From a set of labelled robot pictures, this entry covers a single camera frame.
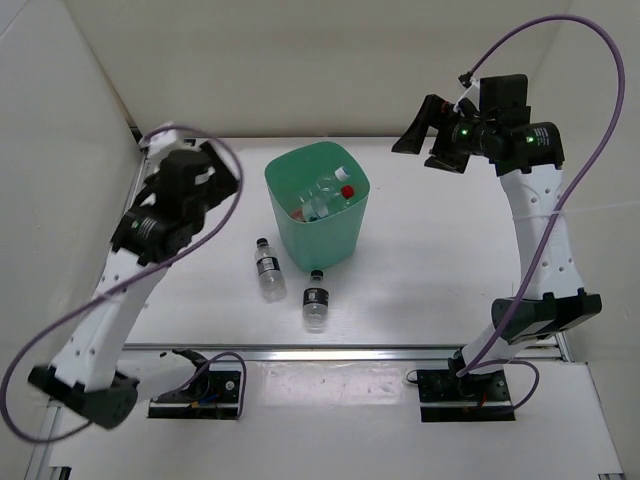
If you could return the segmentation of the red label bottle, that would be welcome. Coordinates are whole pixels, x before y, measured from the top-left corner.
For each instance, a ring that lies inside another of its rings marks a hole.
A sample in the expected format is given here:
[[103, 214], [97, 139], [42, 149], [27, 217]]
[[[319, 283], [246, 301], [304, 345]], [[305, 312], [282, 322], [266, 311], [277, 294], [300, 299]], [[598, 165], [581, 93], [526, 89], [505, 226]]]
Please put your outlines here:
[[341, 188], [340, 193], [328, 203], [318, 199], [312, 199], [305, 203], [300, 202], [300, 205], [292, 210], [289, 216], [293, 220], [303, 223], [322, 220], [348, 208], [354, 195], [354, 188], [351, 185], [345, 185]]

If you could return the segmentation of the clear bottle white cap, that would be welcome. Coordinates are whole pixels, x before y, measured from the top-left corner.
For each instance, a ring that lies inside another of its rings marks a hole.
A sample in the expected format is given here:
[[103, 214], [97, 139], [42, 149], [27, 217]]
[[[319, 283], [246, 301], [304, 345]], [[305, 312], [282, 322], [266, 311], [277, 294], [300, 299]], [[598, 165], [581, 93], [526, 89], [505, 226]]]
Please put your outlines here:
[[301, 203], [312, 199], [318, 199], [328, 203], [334, 196], [338, 195], [341, 188], [350, 179], [349, 171], [341, 166], [333, 172], [321, 175], [316, 180], [305, 185], [298, 194]]

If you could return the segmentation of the clear bottle black label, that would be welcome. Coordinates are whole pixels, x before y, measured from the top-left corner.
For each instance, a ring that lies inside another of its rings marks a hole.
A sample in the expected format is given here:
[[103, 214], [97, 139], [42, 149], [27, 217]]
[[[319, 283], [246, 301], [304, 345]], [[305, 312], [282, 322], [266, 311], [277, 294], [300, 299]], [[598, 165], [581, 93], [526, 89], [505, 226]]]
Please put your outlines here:
[[268, 302], [283, 300], [286, 297], [285, 279], [277, 254], [266, 238], [256, 241], [254, 260], [263, 297]]

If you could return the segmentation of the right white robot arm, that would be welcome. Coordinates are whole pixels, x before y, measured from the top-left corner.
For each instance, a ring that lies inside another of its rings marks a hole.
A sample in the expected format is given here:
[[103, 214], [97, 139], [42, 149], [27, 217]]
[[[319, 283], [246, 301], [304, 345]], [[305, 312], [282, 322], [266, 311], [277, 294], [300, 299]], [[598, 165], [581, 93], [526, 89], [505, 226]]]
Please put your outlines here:
[[523, 94], [479, 104], [430, 94], [393, 152], [420, 153], [428, 129], [436, 138], [426, 166], [463, 173], [473, 156], [494, 166], [520, 258], [516, 294], [493, 302], [490, 326], [450, 362], [450, 390], [470, 400], [484, 389], [484, 375], [535, 342], [598, 315], [602, 300], [586, 290], [571, 249], [562, 212], [570, 191], [562, 185], [564, 149], [554, 123], [531, 122]]

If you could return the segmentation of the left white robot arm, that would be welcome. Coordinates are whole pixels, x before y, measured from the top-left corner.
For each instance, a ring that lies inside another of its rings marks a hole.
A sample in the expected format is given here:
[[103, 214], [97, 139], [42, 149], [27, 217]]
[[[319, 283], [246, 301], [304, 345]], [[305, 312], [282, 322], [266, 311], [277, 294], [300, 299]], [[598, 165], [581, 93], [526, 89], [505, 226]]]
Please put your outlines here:
[[28, 382], [93, 425], [111, 430], [137, 403], [177, 390], [206, 395], [210, 377], [190, 353], [149, 365], [128, 364], [122, 350], [149, 296], [204, 227], [208, 211], [235, 197], [239, 181], [204, 142], [173, 147], [121, 218], [87, 315], [47, 365]]

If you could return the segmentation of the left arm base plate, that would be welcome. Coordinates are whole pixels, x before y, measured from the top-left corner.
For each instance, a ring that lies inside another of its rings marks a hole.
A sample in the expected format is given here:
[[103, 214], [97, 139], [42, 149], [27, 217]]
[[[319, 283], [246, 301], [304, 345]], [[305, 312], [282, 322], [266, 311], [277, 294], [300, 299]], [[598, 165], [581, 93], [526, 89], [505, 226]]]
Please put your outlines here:
[[147, 417], [157, 420], [238, 420], [243, 413], [246, 393], [246, 362], [234, 352], [222, 352], [207, 359], [189, 349], [173, 353], [189, 360], [196, 372], [206, 365], [190, 384], [149, 401]]

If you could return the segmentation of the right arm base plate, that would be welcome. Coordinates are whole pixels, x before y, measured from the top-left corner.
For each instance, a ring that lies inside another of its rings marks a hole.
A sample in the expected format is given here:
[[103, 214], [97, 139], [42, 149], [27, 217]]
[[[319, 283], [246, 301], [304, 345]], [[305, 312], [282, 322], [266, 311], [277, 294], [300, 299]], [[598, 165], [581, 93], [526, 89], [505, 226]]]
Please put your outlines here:
[[503, 370], [456, 377], [449, 370], [410, 370], [405, 381], [418, 389], [422, 423], [515, 420]]

